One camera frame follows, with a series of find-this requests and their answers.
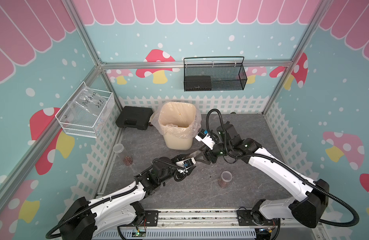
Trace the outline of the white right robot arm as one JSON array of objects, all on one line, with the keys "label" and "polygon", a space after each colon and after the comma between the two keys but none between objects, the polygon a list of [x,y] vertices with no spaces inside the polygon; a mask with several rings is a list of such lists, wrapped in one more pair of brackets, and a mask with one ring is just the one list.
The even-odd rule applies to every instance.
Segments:
[{"label": "white right robot arm", "polygon": [[197,141],[206,146],[205,150],[196,154],[196,160],[211,164],[219,157],[229,154],[236,158],[241,157],[243,162],[267,174],[291,194],[290,198],[282,200],[259,200],[250,211],[252,221],[256,225],[263,225],[272,219],[295,219],[308,228],[317,226],[328,205],[328,196],[309,184],[328,191],[328,183],[323,180],[315,183],[311,178],[287,170],[257,141],[251,138],[242,139],[229,122],[218,127],[217,131],[220,136],[219,143],[215,143],[205,129],[195,136]]}]

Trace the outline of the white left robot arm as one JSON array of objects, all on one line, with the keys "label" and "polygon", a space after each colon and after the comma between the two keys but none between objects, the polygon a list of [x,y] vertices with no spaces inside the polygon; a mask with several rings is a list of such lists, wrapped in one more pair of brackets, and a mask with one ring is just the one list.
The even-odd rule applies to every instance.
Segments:
[{"label": "white left robot arm", "polygon": [[133,225],[144,220],[141,200],[154,194],[165,181],[182,181],[191,174],[196,161],[182,155],[173,159],[154,159],[151,166],[134,176],[128,186],[107,196],[87,200],[81,197],[73,202],[59,221],[57,237],[63,240],[90,240],[110,228]]}]

